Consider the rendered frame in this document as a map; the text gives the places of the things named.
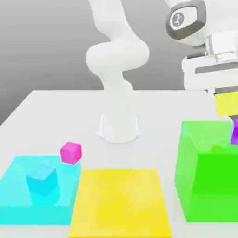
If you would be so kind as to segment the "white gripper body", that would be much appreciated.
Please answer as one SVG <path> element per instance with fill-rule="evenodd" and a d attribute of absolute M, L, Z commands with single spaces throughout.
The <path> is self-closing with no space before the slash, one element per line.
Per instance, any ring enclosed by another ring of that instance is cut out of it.
<path fill-rule="evenodd" d="M 215 94 L 238 91 L 238 60 L 222 61 L 209 55 L 186 57 L 182 70 L 186 90 Z"/>

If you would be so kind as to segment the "small yellow cube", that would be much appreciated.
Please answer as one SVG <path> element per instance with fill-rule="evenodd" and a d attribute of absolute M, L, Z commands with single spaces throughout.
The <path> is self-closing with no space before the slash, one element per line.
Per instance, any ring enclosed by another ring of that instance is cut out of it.
<path fill-rule="evenodd" d="M 218 116 L 238 115 L 238 91 L 215 96 Z"/>

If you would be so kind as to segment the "small purple cube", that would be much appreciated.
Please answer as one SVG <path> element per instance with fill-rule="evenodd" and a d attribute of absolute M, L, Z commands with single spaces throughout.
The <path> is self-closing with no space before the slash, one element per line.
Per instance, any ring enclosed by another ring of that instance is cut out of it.
<path fill-rule="evenodd" d="M 234 119 L 232 121 L 232 128 L 231 128 L 231 144 L 238 145 L 238 119 Z"/>

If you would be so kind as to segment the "small magenta cube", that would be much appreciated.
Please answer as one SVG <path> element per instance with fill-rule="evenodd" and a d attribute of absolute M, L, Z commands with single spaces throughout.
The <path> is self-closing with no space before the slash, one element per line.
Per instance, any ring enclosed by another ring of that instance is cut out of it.
<path fill-rule="evenodd" d="M 60 149 L 60 156 L 63 163 L 76 165 L 82 157 L 81 144 L 67 142 Z"/>

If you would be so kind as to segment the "small cyan cube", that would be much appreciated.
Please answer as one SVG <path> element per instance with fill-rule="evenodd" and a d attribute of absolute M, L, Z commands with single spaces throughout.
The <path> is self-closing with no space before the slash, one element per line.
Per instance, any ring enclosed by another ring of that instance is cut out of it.
<path fill-rule="evenodd" d="M 26 174 L 26 183 L 31 193 L 49 195 L 58 184 L 56 168 L 37 164 Z"/>

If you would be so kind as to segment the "large green box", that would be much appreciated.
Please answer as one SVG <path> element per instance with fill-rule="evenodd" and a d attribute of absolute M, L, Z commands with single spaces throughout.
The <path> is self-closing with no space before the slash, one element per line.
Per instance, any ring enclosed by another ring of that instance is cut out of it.
<path fill-rule="evenodd" d="M 175 187 L 187 222 L 238 222 L 238 145 L 231 121 L 183 121 Z"/>

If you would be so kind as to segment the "large yellow box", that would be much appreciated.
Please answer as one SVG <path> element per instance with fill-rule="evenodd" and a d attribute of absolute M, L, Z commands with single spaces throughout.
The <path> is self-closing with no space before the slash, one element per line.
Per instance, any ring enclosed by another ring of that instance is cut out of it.
<path fill-rule="evenodd" d="M 156 169 L 83 169 L 68 238 L 172 238 Z"/>

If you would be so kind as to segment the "large cyan box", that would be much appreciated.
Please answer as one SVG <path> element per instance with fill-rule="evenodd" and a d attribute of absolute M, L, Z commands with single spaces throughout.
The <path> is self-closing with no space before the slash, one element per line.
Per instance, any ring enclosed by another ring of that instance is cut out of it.
<path fill-rule="evenodd" d="M 47 195 L 29 191 L 26 176 L 37 165 L 56 170 L 57 184 Z M 82 172 L 81 162 L 59 156 L 16 156 L 0 179 L 0 225 L 68 225 Z"/>

